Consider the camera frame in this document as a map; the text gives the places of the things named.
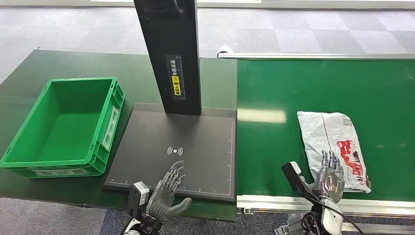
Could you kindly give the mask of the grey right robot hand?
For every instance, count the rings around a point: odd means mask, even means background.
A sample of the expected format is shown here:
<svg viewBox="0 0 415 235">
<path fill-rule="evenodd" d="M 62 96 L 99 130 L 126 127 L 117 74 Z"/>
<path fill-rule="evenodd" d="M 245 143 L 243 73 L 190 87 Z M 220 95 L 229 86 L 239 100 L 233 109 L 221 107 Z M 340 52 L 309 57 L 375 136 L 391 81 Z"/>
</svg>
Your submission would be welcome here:
<svg viewBox="0 0 415 235">
<path fill-rule="evenodd" d="M 322 163 L 312 186 L 315 195 L 330 198 L 338 203 L 345 189 L 344 169 L 340 159 L 329 150 L 322 150 Z"/>
</svg>

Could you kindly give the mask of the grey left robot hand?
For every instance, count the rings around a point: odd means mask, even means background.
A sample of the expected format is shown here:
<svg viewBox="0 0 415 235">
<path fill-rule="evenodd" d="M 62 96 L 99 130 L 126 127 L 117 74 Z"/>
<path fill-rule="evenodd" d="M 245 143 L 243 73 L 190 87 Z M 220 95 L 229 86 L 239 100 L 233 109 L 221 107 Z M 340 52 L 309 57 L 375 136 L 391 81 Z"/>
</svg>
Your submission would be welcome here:
<svg viewBox="0 0 415 235">
<path fill-rule="evenodd" d="M 183 199 L 177 205 L 173 205 L 176 190 L 185 178 L 183 170 L 184 160 L 177 161 L 170 167 L 155 187 L 146 206 L 146 215 L 160 223 L 165 223 L 190 207 L 192 203 L 190 197 Z"/>
</svg>

